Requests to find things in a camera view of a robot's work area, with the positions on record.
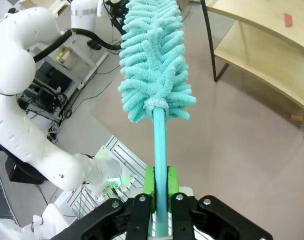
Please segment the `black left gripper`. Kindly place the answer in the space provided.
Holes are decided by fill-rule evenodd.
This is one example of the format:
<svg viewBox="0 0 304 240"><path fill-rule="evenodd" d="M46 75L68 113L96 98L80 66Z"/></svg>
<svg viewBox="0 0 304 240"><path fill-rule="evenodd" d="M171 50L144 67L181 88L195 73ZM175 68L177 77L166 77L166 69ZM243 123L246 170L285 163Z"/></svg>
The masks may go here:
<svg viewBox="0 0 304 240"><path fill-rule="evenodd" d="M111 0L105 0L104 3L110 6L111 13L126 13L127 12L127 0L117 0L112 2Z"/></svg>

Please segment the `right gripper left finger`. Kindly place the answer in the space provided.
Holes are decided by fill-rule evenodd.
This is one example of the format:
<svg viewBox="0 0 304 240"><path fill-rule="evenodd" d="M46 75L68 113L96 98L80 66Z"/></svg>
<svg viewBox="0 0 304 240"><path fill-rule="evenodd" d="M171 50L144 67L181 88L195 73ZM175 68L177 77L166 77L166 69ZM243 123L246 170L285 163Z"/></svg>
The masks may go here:
<svg viewBox="0 0 304 240"><path fill-rule="evenodd" d="M53 240L147 240L154 204L154 168L145 169L143 192L125 202L110 198L90 213L55 235Z"/></svg>

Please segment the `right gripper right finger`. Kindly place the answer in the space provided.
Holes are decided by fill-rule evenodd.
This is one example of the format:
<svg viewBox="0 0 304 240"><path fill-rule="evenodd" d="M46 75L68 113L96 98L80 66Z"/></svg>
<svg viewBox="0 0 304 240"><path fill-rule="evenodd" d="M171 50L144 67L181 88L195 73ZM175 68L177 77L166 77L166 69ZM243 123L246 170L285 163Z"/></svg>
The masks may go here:
<svg viewBox="0 0 304 240"><path fill-rule="evenodd" d="M213 195L196 199L179 190L177 170L167 168L168 201L175 240L194 240L195 229L213 240L271 240L273 236Z"/></svg>

